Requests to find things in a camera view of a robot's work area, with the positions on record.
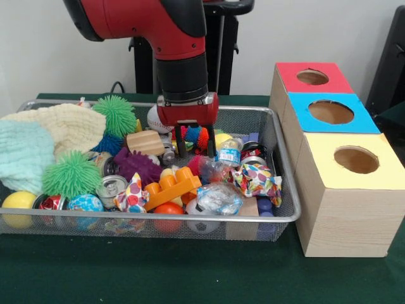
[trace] plastic bag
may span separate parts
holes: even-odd
[[[215,182],[198,188],[197,204],[201,209],[214,211],[219,215],[236,215],[243,200],[234,185]]]

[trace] wire mesh basket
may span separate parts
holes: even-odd
[[[23,104],[19,111],[73,102],[76,101],[36,99]],[[153,104],[133,103],[133,105],[135,106],[136,117],[140,119],[143,126],[147,126],[147,113]],[[273,174],[282,176],[283,179],[283,203],[280,208],[273,209],[274,217],[0,208],[0,232],[69,236],[276,241],[288,223],[297,220],[301,214],[296,185],[277,115],[268,108],[221,106],[215,128],[234,137],[259,132],[259,141],[267,148],[270,170]],[[192,155],[184,159],[177,158],[175,165],[182,167],[188,163],[191,157]],[[0,204],[9,194],[10,191],[0,183]]]

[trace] wrapped candy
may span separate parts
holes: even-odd
[[[276,207],[282,203],[281,197],[281,176],[273,177],[270,169],[266,166],[255,163],[254,165],[244,164],[239,170],[232,171],[234,185],[247,198],[252,196],[268,196]]]
[[[115,205],[122,212],[146,213],[145,204],[149,201],[149,193],[142,191],[142,182],[138,173],[135,173],[124,192],[118,194]],[[105,224],[106,231],[117,235],[126,232],[139,233],[144,230],[145,220],[114,218]]]
[[[115,205],[122,212],[146,213],[145,204],[149,201],[149,193],[142,191],[142,182],[138,173],[135,173],[124,192],[118,194]]]

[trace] cream knitted hat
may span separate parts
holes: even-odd
[[[22,111],[7,115],[2,120],[39,122],[52,135],[56,158],[69,150],[88,152],[99,144],[106,128],[104,115],[75,104]]]

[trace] yellow box top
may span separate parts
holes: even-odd
[[[383,134],[305,133],[305,137],[325,187],[405,189],[405,169]]]

